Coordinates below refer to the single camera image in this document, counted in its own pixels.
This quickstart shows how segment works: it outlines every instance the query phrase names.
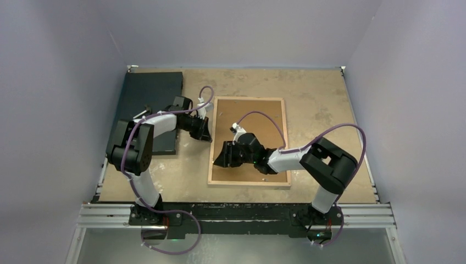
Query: white wall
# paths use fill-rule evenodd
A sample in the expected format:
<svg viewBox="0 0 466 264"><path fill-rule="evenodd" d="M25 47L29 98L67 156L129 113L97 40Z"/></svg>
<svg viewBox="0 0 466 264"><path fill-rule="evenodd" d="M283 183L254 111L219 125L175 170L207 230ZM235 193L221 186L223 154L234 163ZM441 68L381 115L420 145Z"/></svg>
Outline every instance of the white wall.
<svg viewBox="0 0 466 264"><path fill-rule="evenodd" d="M466 2L384 0L346 80L408 263L465 263Z"/></svg>
<svg viewBox="0 0 466 264"><path fill-rule="evenodd" d="M381 0L99 0L126 64L346 65Z"/></svg>
<svg viewBox="0 0 466 264"><path fill-rule="evenodd" d="M0 1L0 262L63 263L125 64L92 1Z"/></svg>

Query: beige table surface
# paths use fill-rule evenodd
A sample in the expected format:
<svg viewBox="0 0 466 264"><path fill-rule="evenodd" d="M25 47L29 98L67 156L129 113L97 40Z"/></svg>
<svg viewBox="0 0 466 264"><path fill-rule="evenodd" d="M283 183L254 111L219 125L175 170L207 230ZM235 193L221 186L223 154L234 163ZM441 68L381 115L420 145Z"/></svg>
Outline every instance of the beige table surface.
<svg viewBox="0 0 466 264"><path fill-rule="evenodd" d="M173 71L183 72L182 94L193 100L204 85L211 85L216 96L284 98L288 148L305 145L333 125L354 122L339 70L137 69L136 72ZM207 99L209 92L205 91L203 96ZM212 131L212 111L207 116L210 119L209 130ZM337 129L326 138L359 158L361 145L354 128ZM209 149L209 143L196 141L187 132L180 131L176 156L152 158L149 168L152 180L164 201L311 202L317 191L317 182L304 170L292 171L290 190L208 187ZM134 199L125 177L109 165L99 200ZM340 202L375 203L366 166L361 166Z"/></svg>

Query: floor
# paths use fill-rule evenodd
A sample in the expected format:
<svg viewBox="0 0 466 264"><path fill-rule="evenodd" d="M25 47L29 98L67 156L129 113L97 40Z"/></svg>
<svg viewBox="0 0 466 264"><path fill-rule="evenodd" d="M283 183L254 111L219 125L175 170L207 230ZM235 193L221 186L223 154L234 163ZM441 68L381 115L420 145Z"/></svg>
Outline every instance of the floor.
<svg viewBox="0 0 466 264"><path fill-rule="evenodd" d="M354 122L351 104L340 70L299 69L138 69L137 72L182 71L183 95L198 97L211 85L216 96L282 97L285 100L289 147L303 146L325 129ZM212 112L207 115L212 119ZM354 128L341 128L326 136L358 158L361 144ZM310 202L317 182L304 170L291 173L290 190L208 187L210 144L179 133L176 156L155 156L150 172L164 201L197 202ZM108 166L100 201L134 201L128 182ZM340 198L343 203L375 203L366 166Z"/></svg>

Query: brown board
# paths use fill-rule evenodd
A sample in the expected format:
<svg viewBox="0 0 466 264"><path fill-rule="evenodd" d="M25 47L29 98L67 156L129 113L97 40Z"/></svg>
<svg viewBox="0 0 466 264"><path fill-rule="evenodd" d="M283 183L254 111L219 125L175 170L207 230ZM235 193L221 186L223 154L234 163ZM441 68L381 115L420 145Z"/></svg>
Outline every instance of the brown board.
<svg viewBox="0 0 466 264"><path fill-rule="evenodd" d="M224 186L260 186L289 189L291 187L290 172L278 174L262 174L252 164L243 164L236 168L222 168L213 165L219 156L224 141L233 140L230 127L233 123L250 111L261 111L277 123L283 131L285 142L288 142L286 130L285 102L283 98L230 97L218 96L214 103L214 117L210 147L210 167L208 185ZM274 124L260 114L250 114L243 121L246 132L254 133L259 142L266 148L274 149L282 145L282 138Z"/></svg>

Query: wooden frame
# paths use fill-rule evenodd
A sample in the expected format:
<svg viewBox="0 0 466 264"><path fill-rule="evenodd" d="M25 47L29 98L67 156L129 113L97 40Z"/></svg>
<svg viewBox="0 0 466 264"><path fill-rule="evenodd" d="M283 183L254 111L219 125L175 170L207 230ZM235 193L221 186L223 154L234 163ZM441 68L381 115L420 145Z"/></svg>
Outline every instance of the wooden frame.
<svg viewBox="0 0 466 264"><path fill-rule="evenodd" d="M254 101L280 101L281 104L281 117L282 117L282 127L283 135L285 138L286 147L288 146L288 132L286 128L286 114L285 114L285 100L283 98L276 97L241 97L241 96L216 96L214 101L214 111L213 111L213 120L212 120L212 143L210 147L209 155L209 172L207 184L209 186L226 186L226 187L260 187L260 188L271 188L271 189L289 189L291 187L291 172L286 171L286 182L277 183L277 182L268 182L268 181L223 181L223 180L213 180L212 172L214 165L214 144L215 144L215 128L217 126L217 111L218 111L218 101L219 100L254 100Z"/></svg>

